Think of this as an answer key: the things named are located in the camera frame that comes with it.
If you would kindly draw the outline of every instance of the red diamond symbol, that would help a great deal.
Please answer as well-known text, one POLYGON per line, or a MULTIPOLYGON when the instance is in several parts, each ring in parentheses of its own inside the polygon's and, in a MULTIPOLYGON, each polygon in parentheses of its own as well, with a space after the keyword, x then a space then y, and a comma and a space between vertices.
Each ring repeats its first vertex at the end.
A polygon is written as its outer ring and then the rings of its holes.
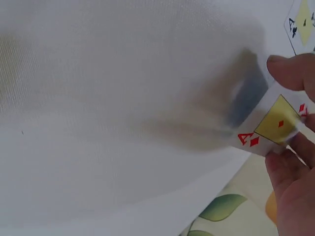
POLYGON ((257 138, 251 139, 250 147, 259 144, 259 136, 257 138))
POLYGON ((302 105, 300 106, 300 110, 299 110, 299 112, 304 111, 304 108, 305 108, 305 103, 304 103, 304 104, 302 104, 302 105))
POLYGON ((283 120, 279 121, 279 126, 278 126, 278 127, 280 128, 280 127, 282 127, 283 125, 284 125, 284 121, 283 121, 283 120))

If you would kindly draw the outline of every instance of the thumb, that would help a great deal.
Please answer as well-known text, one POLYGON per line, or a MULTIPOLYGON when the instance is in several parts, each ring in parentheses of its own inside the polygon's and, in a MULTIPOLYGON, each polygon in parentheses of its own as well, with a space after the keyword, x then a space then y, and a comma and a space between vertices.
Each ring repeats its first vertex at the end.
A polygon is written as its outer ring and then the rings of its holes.
POLYGON ((283 87, 305 90, 315 102, 315 55, 302 54, 292 58, 270 56, 267 60, 269 73, 283 87))

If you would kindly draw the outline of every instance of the playing card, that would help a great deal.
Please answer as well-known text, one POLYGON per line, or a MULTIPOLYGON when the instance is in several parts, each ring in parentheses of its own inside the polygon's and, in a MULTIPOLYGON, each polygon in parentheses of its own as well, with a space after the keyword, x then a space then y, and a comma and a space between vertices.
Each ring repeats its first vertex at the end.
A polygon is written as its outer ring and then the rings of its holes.
POLYGON ((284 27, 296 55, 315 51, 315 1, 295 0, 284 27))
POLYGON ((295 136, 308 114, 307 99, 274 83, 230 139, 231 146, 265 156, 295 136))

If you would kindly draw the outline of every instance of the yellow card design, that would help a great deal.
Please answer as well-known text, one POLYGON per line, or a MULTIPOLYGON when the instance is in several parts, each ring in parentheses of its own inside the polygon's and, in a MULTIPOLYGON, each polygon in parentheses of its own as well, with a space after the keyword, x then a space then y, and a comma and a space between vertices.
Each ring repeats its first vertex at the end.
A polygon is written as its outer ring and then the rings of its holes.
POLYGON ((313 28, 311 11, 307 0, 302 0, 295 22, 300 33, 302 43, 305 46, 311 37, 313 28))
POLYGON ((299 114, 280 95, 254 132, 281 145, 294 131, 299 119, 299 114))

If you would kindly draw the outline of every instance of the fingernail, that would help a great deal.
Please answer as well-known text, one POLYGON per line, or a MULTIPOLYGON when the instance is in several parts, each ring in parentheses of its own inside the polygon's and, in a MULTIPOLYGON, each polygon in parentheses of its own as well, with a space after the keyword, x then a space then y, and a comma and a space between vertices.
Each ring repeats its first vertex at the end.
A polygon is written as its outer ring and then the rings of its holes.
POLYGON ((271 55, 268 58, 268 62, 279 62, 279 61, 284 61, 284 60, 288 60, 288 58, 278 56, 278 55, 271 55))

